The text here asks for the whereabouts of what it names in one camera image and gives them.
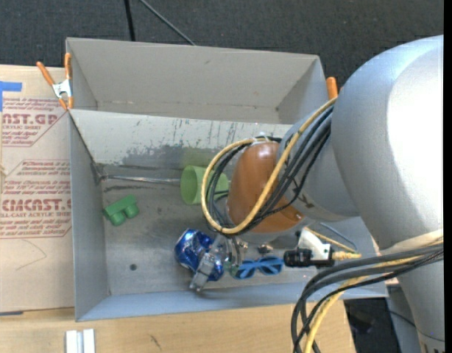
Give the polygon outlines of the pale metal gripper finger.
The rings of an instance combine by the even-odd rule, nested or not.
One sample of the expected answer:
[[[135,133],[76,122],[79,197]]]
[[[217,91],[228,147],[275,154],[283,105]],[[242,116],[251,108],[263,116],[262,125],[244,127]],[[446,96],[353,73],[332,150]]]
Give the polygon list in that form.
[[[205,253],[200,262],[197,270],[195,271],[189,288],[195,291],[201,291],[208,282],[211,272],[215,268],[215,257],[209,252]]]

